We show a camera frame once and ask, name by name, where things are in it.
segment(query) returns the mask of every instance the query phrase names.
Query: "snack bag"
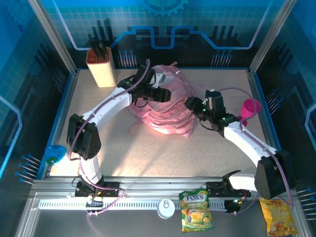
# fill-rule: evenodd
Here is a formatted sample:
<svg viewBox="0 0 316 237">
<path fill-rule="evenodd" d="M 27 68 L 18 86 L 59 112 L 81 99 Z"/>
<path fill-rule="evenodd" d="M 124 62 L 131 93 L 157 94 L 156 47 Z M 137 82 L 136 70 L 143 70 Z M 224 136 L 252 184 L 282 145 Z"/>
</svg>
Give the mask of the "snack bag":
<svg viewBox="0 0 316 237">
<path fill-rule="evenodd" d="M 213 229 L 212 216 L 205 189 L 184 191 L 179 194 L 182 212 L 182 233 Z"/>
<path fill-rule="evenodd" d="M 280 200 L 260 199 L 261 208 L 267 222 L 268 236 L 288 236 L 298 234 L 290 207 Z"/>
</svg>

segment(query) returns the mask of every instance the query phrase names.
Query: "white can lid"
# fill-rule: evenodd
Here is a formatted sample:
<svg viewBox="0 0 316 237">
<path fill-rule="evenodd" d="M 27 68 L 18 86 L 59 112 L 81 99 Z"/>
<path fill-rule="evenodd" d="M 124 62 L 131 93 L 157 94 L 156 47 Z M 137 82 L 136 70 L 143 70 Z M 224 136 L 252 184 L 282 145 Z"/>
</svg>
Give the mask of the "white can lid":
<svg viewBox="0 0 316 237">
<path fill-rule="evenodd" d="M 170 199 L 162 199 L 157 207 L 157 213 L 162 219 L 170 218 L 175 211 L 175 206 L 173 201 Z"/>
</svg>

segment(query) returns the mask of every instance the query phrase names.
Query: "floor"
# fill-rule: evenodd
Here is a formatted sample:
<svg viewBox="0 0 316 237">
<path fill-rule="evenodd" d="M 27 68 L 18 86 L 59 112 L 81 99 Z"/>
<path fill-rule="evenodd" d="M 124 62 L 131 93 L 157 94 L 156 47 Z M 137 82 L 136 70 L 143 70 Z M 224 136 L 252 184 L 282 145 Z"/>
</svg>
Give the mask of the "floor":
<svg viewBox="0 0 316 237">
<path fill-rule="evenodd" d="M 196 96 L 203 98 L 206 89 L 238 86 L 251 92 L 245 70 L 181 70 Z M 136 70 L 117 70 L 118 81 L 135 74 Z M 112 91 L 99 88 L 89 70 L 81 70 L 60 139 L 67 147 L 66 135 L 69 117 L 81 115 Z M 247 95 L 237 90 L 222 93 L 228 113 L 240 115 Z M 218 133 L 196 124 L 192 136 L 163 135 L 144 124 L 125 108 L 100 132 L 102 143 L 98 154 L 100 169 L 105 176 L 223 176 L 236 169 L 255 172 L 250 159 L 233 143 Z M 248 122 L 247 128 L 264 141 L 258 117 Z M 65 160 L 53 166 L 51 176 L 76 176 L 79 163 Z"/>
</svg>

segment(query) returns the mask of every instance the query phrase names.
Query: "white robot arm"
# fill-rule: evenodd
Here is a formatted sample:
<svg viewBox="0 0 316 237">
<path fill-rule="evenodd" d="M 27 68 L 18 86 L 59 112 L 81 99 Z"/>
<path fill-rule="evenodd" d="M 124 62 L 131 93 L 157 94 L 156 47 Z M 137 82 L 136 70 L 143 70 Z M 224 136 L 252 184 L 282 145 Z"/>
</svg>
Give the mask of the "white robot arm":
<svg viewBox="0 0 316 237">
<path fill-rule="evenodd" d="M 99 132 L 122 109 L 129 106 L 138 98 L 144 100 L 166 102 L 170 100 L 171 93 L 167 89 L 159 88 L 159 83 L 165 78 L 164 74 L 158 74 L 154 69 L 149 69 L 143 81 L 129 92 L 126 89 L 135 84 L 145 73 L 145 67 L 141 66 L 136 75 L 122 80 L 118 87 L 99 105 L 82 116 L 72 115 L 69 119 L 67 143 L 71 146 L 75 135 L 83 123 L 91 116 L 84 130 L 79 135 L 74 152 L 80 155 L 80 173 L 85 185 L 96 192 L 92 184 L 101 184 L 103 175 L 99 168 L 97 153 L 101 148 Z"/>
<path fill-rule="evenodd" d="M 223 176 L 222 186 L 226 192 L 249 190 L 258 192 L 263 198 L 271 199 L 284 193 L 284 181 L 274 156 L 286 174 L 290 189 L 295 187 L 294 166 L 286 151 L 277 151 L 249 132 L 234 115 L 226 113 L 223 97 L 219 91 L 206 91 L 205 101 L 190 97 L 185 102 L 200 120 L 209 121 L 214 131 L 238 146 L 256 166 L 256 174 L 238 174 L 240 170 Z"/>
<path fill-rule="evenodd" d="M 108 98 L 114 97 L 116 94 L 119 94 L 124 90 L 125 89 L 122 87 L 117 87 Z M 100 131 L 119 111 L 129 106 L 132 102 L 132 95 L 129 93 L 125 93 L 109 101 L 105 106 L 103 106 L 90 120 L 90 123 L 94 123 L 98 131 Z M 97 105 L 94 109 L 90 110 L 89 112 L 84 113 L 82 119 L 88 119 L 90 114 L 94 113 L 94 111 L 96 110 L 96 108 L 99 107 L 99 105 Z M 81 157 L 80 160 L 82 169 L 80 172 L 84 174 L 82 176 L 83 179 L 87 182 L 97 184 L 102 178 L 102 173 L 99 168 L 97 155 L 90 159 L 84 159 L 83 157 Z"/>
</svg>

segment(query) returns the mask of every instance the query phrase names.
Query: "metal frame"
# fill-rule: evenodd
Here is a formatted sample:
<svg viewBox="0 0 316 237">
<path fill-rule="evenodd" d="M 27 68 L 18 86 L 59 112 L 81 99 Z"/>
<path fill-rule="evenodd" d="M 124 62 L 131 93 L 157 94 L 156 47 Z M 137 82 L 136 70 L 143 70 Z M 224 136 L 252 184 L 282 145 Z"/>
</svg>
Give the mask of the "metal frame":
<svg viewBox="0 0 316 237">
<path fill-rule="evenodd" d="M 185 190 L 194 190 L 200 188 L 205 182 L 220 182 L 220 177 L 106 177 L 105 181 L 120 182 L 120 187 L 125 189 L 125 195 L 120 202 L 128 203 L 157 203 L 163 198 L 168 198 L 173 201 L 179 199 L 179 193 Z M 63 209 L 65 210 L 63 203 L 85 203 L 85 198 L 74 198 L 75 189 L 71 185 L 72 178 L 54 178 L 46 180 L 36 180 L 32 185 L 32 189 L 29 194 L 28 201 L 26 203 L 22 218 L 16 232 L 16 237 L 32 236 L 35 230 L 36 222 L 39 217 L 39 210 L 43 209 Z M 300 201 L 297 197 L 295 190 L 292 190 L 292 196 L 294 198 L 294 209 L 292 211 L 293 218 L 297 225 L 299 235 L 297 237 L 311 237 L 312 233 L 308 227 L 307 221 L 304 217 L 304 212 L 300 205 Z M 221 201 L 224 198 L 210 198 L 210 201 Z M 155 209 L 155 206 L 126 206 L 118 205 L 117 209 L 133 209 L 133 210 L 149 210 Z M 85 210 L 85 205 L 79 205 L 76 210 Z"/>
<path fill-rule="evenodd" d="M 259 101 L 262 105 L 261 111 L 259 112 L 259 120 L 262 126 L 263 134 L 265 136 L 268 145 L 275 147 L 278 151 L 281 150 L 281 145 L 277 138 L 277 133 L 272 122 L 271 115 L 267 106 L 267 102 L 263 95 L 262 88 L 260 86 L 258 77 L 255 74 L 251 74 L 250 71 L 247 72 L 250 88 L 253 94 L 253 98 Z"/>
<path fill-rule="evenodd" d="M 254 74 L 258 70 L 262 60 L 266 56 L 272 43 L 274 42 L 275 38 L 279 34 L 283 24 L 285 23 L 295 3 L 296 3 L 296 0 L 284 1 L 273 23 L 271 24 L 271 27 L 269 28 L 264 40 L 262 41 L 262 44 L 260 45 L 260 48 L 258 49 L 257 54 L 253 58 L 253 61 L 249 67 L 251 74 Z"/>
<path fill-rule="evenodd" d="M 40 1 L 37 1 L 37 0 L 28 0 L 28 2 L 31 5 L 33 11 L 35 12 L 35 15 L 38 17 L 40 23 L 44 27 L 49 39 L 52 41 L 53 45 L 55 46 L 61 59 L 65 63 L 70 74 L 73 76 L 76 75 L 77 68 L 70 54 L 68 53 L 62 39 L 60 38 L 57 30 L 55 29 L 49 15 L 47 14 L 44 6 L 41 4 Z"/>
<path fill-rule="evenodd" d="M 72 76 L 69 75 L 69 78 L 67 80 L 64 94 L 61 98 L 60 105 L 56 114 L 56 118 L 47 142 L 46 146 L 50 146 L 53 144 L 58 144 L 60 140 L 61 133 L 63 131 L 63 127 L 66 121 L 67 112 L 71 103 L 71 99 L 74 94 L 74 90 L 77 84 L 79 73 Z M 42 163 L 40 164 L 39 171 L 37 173 L 37 179 L 44 179 L 46 178 L 47 171 L 49 169 L 49 165 L 44 161 L 44 158 L 42 159 Z"/>
</svg>

